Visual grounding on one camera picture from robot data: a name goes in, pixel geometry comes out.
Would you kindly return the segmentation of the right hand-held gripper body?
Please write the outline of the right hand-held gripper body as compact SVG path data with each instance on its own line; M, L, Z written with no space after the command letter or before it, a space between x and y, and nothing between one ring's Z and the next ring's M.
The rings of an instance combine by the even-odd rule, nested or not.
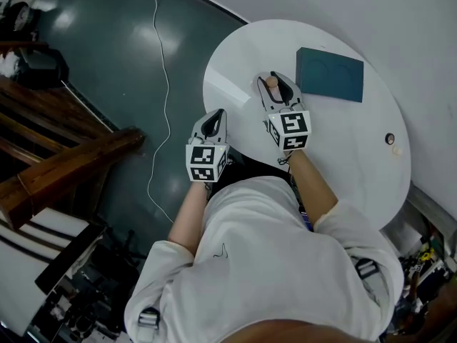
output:
M306 147L311 135L311 119L300 99L266 112L265 122L267 132L281 151L296 151Z

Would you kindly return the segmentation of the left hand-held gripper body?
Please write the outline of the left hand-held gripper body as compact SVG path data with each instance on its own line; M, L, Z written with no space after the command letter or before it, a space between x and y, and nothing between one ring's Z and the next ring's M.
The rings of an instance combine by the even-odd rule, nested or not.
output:
M227 135L204 139L195 133L186 145L186 170L192 182L217 182L227 165Z

